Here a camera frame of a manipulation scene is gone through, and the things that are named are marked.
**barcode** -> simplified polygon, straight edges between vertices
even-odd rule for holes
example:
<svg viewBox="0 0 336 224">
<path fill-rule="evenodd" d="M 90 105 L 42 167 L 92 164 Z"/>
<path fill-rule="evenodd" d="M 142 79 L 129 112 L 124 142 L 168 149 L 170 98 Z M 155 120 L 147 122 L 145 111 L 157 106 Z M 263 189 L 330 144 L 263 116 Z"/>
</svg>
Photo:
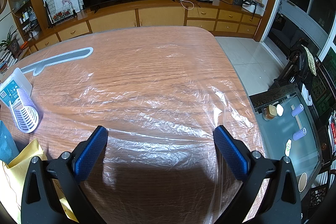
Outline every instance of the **barcode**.
<svg viewBox="0 0 336 224">
<path fill-rule="evenodd" d="M 6 95 L 7 95 L 7 93 L 4 90 L 0 93 L 0 96 L 1 96 L 2 99 L 5 98 Z"/>
</svg>

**transparent plastic table cover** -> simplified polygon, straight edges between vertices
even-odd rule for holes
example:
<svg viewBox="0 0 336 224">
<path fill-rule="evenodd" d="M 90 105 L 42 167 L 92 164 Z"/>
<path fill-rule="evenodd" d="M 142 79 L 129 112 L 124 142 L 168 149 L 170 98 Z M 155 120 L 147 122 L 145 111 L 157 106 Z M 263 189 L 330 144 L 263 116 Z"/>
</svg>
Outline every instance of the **transparent plastic table cover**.
<svg viewBox="0 0 336 224">
<path fill-rule="evenodd" d="M 25 74 L 43 112 L 25 135 L 56 158 L 98 125 L 108 128 L 106 150 L 81 184 L 107 223 L 213 223 L 241 186 L 216 154 L 214 128 L 223 124 L 264 153 L 248 96 L 218 42 L 195 27 L 122 29 L 58 43 L 17 66 L 84 47 L 93 47 L 86 58 Z M 15 141 L 28 141 L 5 124 Z M 247 218 L 264 192 L 265 184 Z"/>
</svg>

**teal label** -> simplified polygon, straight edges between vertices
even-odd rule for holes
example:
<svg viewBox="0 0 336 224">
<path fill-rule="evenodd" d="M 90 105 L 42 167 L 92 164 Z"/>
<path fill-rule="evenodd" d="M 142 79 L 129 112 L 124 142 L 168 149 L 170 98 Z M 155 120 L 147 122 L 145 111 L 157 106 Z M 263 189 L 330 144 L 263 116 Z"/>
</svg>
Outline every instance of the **teal label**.
<svg viewBox="0 0 336 224">
<path fill-rule="evenodd" d="M 11 102 L 12 106 L 20 101 L 20 98 L 17 94 L 17 89 L 19 86 L 16 84 L 14 80 L 12 80 L 8 85 L 6 85 L 0 92 L 1 99 L 5 102 L 5 104 L 9 106 L 9 102 Z"/>
</svg>

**tv cabinet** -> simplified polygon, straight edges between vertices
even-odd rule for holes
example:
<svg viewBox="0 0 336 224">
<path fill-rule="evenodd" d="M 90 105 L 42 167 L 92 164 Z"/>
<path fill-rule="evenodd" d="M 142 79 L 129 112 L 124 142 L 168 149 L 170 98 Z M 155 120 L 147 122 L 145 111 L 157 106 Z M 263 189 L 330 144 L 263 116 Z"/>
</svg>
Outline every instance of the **tv cabinet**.
<svg viewBox="0 0 336 224">
<path fill-rule="evenodd" d="M 220 0 L 194 3 L 186 10 L 172 0 L 138 0 L 101 8 L 97 13 L 82 10 L 76 18 L 38 33 L 28 42 L 26 55 L 73 37 L 112 29 L 143 26 L 195 26 L 214 36 L 253 38 L 261 16 Z M 190 9 L 190 3 L 184 3 Z"/>
</svg>

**purple cylinder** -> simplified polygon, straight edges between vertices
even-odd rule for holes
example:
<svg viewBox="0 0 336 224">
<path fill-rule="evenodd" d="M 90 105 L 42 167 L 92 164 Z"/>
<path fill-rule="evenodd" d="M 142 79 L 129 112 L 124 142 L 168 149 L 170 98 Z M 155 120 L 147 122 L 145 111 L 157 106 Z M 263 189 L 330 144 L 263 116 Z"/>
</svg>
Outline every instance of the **purple cylinder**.
<svg viewBox="0 0 336 224">
<path fill-rule="evenodd" d="M 293 134 L 293 140 L 297 141 L 298 139 L 302 138 L 303 136 L 305 136 L 307 134 L 307 130 L 306 128 L 302 128 L 300 129 L 299 131 L 296 131 L 294 134 Z"/>
<path fill-rule="evenodd" d="M 296 115 L 300 114 L 303 111 L 303 105 L 300 104 L 298 105 L 293 111 L 292 111 L 292 116 L 295 117 Z"/>
</svg>

